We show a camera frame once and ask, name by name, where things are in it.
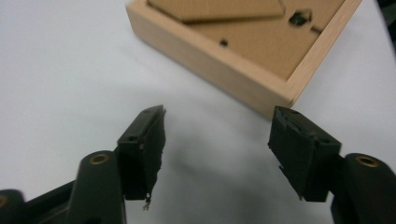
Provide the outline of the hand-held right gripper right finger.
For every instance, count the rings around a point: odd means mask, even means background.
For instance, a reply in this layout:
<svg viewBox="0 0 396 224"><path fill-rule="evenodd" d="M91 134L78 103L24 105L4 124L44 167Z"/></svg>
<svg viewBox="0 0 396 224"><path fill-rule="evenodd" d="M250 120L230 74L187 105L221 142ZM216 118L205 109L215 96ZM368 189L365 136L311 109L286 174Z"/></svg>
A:
<svg viewBox="0 0 396 224"><path fill-rule="evenodd" d="M301 199L325 202L341 143L300 112L276 106L268 147Z"/></svg>

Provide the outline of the white table mat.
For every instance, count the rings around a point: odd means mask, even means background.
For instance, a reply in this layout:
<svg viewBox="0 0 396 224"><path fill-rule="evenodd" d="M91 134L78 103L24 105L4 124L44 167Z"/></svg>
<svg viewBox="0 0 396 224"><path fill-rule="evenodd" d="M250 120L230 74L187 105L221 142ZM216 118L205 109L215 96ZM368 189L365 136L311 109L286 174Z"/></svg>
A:
<svg viewBox="0 0 396 224"><path fill-rule="evenodd" d="M207 39L231 60L217 68L157 34L168 54L138 36L127 0L0 0L0 189L27 199L71 181L80 160L111 149L144 108L166 108L163 167L150 205L131 202L133 224L332 224L327 203L301 201L267 146L270 121L256 112L263 85L290 79L249 66L228 36ZM182 61L193 59L195 68Z"/></svg>

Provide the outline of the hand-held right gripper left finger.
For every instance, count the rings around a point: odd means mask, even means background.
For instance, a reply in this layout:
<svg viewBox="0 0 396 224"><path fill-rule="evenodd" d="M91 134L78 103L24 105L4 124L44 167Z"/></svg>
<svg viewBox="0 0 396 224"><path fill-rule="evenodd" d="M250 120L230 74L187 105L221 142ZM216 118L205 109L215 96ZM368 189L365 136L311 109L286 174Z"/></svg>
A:
<svg viewBox="0 0 396 224"><path fill-rule="evenodd" d="M141 111L117 142L121 185L129 201L151 198L162 167L165 109L156 105Z"/></svg>

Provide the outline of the small wooden block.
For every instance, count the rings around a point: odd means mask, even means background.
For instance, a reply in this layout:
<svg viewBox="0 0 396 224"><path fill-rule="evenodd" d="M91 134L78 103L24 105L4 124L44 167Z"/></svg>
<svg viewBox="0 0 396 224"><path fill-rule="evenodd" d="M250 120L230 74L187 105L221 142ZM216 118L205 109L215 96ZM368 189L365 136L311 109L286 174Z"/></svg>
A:
<svg viewBox="0 0 396 224"><path fill-rule="evenodd" d="M134 33L267 118L292 107L361 0L133 0Z"/></svg>

